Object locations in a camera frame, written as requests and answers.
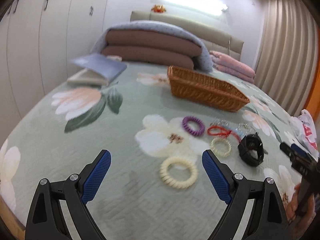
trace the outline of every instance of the orange stuffed toy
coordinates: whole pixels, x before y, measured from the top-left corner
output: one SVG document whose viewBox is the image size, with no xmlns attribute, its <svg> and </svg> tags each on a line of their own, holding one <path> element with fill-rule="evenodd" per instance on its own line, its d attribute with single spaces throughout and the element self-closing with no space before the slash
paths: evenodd
<svg viewBox="0 0 320 240">
<path fill-rule="evenodd" d="M 166 12 L 167 11 L 163 5 L 157 5 L 157 4 L 155 4 L 151 10 L 153 10 L 154 12 Z"/>
</svg>

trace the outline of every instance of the black watch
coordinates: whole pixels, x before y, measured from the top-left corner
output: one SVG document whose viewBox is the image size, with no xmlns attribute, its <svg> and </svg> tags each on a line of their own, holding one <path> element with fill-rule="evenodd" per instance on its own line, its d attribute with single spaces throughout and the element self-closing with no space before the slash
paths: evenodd
<svg viewBox="0 0 320 240">
<path fill-rule="evenodd" d="M 264 150 L 258 133 L 244 136 L 238 145 L 241 159 L 250 166 L 257 167 L 263 162 Z M 249 151 L 257 151 L 258 158 L 253 157 Z"/>
</svg>

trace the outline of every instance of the red string bracelet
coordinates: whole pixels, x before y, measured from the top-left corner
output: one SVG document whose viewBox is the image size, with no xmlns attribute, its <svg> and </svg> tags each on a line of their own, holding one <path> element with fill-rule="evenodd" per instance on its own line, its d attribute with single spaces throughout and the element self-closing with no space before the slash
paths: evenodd
<svg viewBox="0 0 320 240">
<path fill-rule="evenodd" d="M 212 129 L 218 129 L 218 130 L 221 130 L 221 132 L 220 133 L 211 133 Z M 218 125 L 210 126 L 207 130 L 207 133 L 212 136 L 225 136 L 226 138 L 231 134 L 234 137 L 236 137 L 236 139 L 238 140 L 239 143 L 241 142 L 240 137 L 235 132 L 233 132 L 232 130 L 228 130 L 224 127 L 218 126 Z"/>
</svg>

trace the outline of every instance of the illuminated wall lamp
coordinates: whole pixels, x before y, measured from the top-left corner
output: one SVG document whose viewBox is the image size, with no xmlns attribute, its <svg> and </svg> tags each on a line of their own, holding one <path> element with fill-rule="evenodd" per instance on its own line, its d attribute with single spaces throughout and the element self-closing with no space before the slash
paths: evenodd
<svg viewBox="0 0 320 240">
<path fill-rule="evenodd" d="M 211 15 L 221 15 L 228 6 L 219 0 L 165 0 L 169 3 L 196 9 Z"/>
</svg>

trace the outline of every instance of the beige upholstered headboard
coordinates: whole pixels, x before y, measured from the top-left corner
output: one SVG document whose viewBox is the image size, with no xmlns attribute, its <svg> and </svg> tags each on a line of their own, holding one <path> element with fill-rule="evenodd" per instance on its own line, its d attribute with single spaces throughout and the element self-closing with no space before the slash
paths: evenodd
<svg viewBox="0 0 320 240">
<path fill-rule="evenodd" d="M 151 20 L 166 22 L 185 29 L 202 39 L 208 50 L 229 54 L 240 60 L 243 41 L 209 25 L 176 17 L 167 13 L 132 11 L 130 21 Z"/>
</svg>

